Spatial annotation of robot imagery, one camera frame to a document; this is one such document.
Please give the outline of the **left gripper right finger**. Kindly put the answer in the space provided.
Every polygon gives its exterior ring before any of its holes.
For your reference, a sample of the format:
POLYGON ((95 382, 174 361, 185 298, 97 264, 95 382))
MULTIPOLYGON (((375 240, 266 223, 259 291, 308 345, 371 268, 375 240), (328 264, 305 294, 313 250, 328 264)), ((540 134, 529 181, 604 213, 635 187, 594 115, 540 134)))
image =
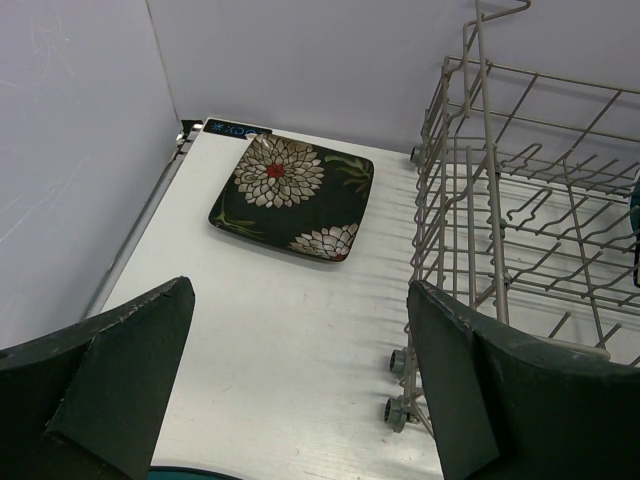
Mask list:
POLYGON ((407 307, 446 478, 638 477, 637 368, 549 344, 425 281, 407 307))

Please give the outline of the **green red rimmed plate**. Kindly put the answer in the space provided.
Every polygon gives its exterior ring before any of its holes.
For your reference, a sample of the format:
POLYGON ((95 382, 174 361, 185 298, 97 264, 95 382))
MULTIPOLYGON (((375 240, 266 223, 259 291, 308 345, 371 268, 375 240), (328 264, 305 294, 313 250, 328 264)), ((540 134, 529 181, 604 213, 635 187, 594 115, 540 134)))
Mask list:
POLYGON ((634 250, 634 262, 639 261, 639 180, 635 181, 630 196, 629 210, 631 212, 630 222, 632 232, 636 236, 636 246, 634 250))

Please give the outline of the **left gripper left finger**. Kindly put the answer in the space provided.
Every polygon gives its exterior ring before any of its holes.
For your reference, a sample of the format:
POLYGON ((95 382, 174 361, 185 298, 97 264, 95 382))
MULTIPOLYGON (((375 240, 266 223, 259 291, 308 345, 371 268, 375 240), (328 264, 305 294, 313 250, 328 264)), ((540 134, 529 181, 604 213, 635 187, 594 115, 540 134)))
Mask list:
POLYGON ((2 478, 145 478, 193 312, 177 277, 2 350, 2 478))

